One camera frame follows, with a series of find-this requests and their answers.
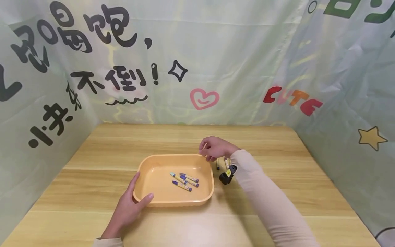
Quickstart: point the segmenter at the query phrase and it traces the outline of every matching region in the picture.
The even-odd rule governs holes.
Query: hand
[[[210,162],[220,157],[230,158],[237,150],[240,148],[216,136],[203,138],[199,145],[199,154],[205,156],[206,160]]]
[[[130,181],[125,193],[119,199],[110,223],[104,230],[101,239],[120,238],[123,230],[137,219],[141,210],[154,198],[154,194],[151,193],[146,195],[140,202],[134,199],[134,186],[139,176],[140,172],[137,172]]]

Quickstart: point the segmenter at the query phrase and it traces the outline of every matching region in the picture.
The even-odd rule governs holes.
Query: fabric backdrop
[[[2,0],[0,243],[100,122],[294,128],[395,245],[394,0]]]

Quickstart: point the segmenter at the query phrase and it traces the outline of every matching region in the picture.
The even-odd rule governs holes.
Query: yellow star
[[[379,143],[388,141],[387,139],[383,138],[378,134],[377,126],[371,128],[370,130],[358,129],[358,132],[361,136],[361,138],[359,139],[359,144],[369,144],[376,151],[378,151]]]

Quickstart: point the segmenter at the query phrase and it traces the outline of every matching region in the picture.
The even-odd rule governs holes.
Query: heart drawing
[[[202,94],[202,98],[204,101],[202,101],[200,99],[196,100],[195,96],[196,96],[196,93],[198,93],[198,92]],[[215,99],[212,101],[205,100],[210,96],[215,96]],[[190,93],[190,97],[191,97],[192,104],[198,111],[212,107],[212,106],[216,105],[218,103],[218,101],[220,100],[220,95],[217,92],[215,92],[215,91],[206,92],[203,89],[193,89]]]

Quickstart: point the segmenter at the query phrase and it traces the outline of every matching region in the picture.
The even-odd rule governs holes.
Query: table surface
[[[195,154],[210,135],[250,152],[322,247],[379,247],[292,129],[134,124],[99,125],[2,246],[91,246],[145,157]],[[213,172],[215,190],[205,205],[146,208],[125,246],[274,246],[237,182],[223,186]]]

